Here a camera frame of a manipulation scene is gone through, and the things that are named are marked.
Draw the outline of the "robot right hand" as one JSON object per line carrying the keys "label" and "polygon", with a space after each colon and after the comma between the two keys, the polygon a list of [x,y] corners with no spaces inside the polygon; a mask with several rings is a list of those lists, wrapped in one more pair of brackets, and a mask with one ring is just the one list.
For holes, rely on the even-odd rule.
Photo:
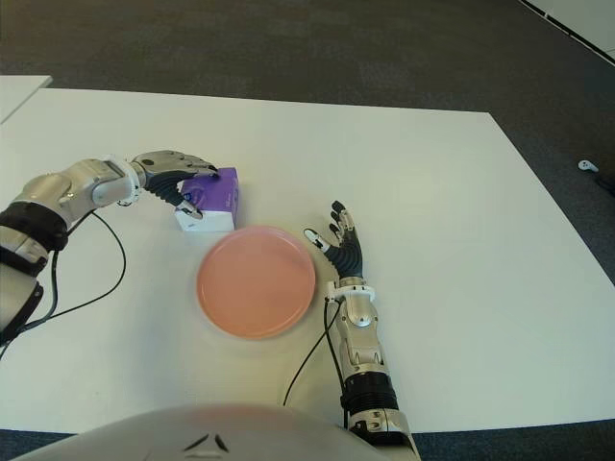
{"label": "robot right hand", "polygon": [[330,243],[313,229],[304,229],[304,236],[325,256],[339,279],[362,278],[362,249],[353,217],[339,201],[334,201],[331,209],[329,229],[337,238],[337,243]]}

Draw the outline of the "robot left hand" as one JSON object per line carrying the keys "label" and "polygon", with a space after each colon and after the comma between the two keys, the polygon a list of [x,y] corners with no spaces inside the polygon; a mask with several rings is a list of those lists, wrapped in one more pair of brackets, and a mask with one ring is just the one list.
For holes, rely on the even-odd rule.
{"label": "robot left hand", "polygon": [[140,154],[130,165],[144,190],[193,219],[203,218],[198,207],[184,198],[179,184],[200,177],[216,178],[218,169],[213,164],[192,155],[162,150]]}

